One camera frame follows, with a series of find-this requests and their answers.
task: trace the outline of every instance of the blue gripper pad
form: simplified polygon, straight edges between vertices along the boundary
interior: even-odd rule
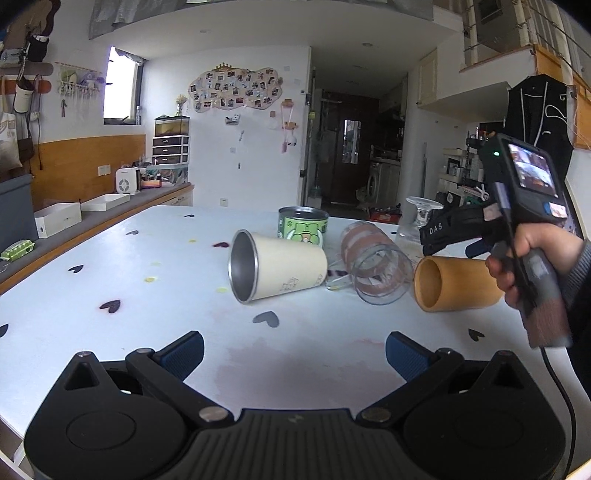
[[[407,382],[422,374],[431,365],[433,352],[400,332],[392,332],[386,340],[386,359]]]
[[[168,373],[184,381],[203,361],[205,343],[199,332],[189,332],[152,356]]]

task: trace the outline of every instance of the wooden wall panel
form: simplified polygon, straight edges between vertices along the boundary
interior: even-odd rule
[[[591,92],[577,86],[577,122],[575,148],[591,150]]]
[[[115,191],[115,171],[145,154],[145,135],[75,138],[41,144],[43,169],[37,154],[31,160],[31,190],[35,211],[57,202],[85,202]],[[98,176],[98,167],[111,174]]]
[[[541,45],[535,46],[535,72],[538,75],[546,74],[559,82],[562,82],[562,67],[560,60]]]

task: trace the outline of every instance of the camera screen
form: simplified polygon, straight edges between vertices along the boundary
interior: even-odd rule
[[[519,183],[523,188],[557,196],[554,180],[544,157],[513,144],[509,144],[509,150],[511,150]]]

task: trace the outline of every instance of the electrical outlet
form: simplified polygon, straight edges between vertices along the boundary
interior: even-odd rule
[[[111,166],[110,165],[101,165],[99,167],[99,177],[103,175],[109,175],[111,173]]]

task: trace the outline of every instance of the window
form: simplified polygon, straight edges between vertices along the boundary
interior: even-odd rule
[[[499,0],[480,0],[478,2],[478,11],[480,12],[480,23],[482,25],[492,22],[503,14]]]
[[[105,125],[135,125],[144,61],[111,47],[103,108]]]

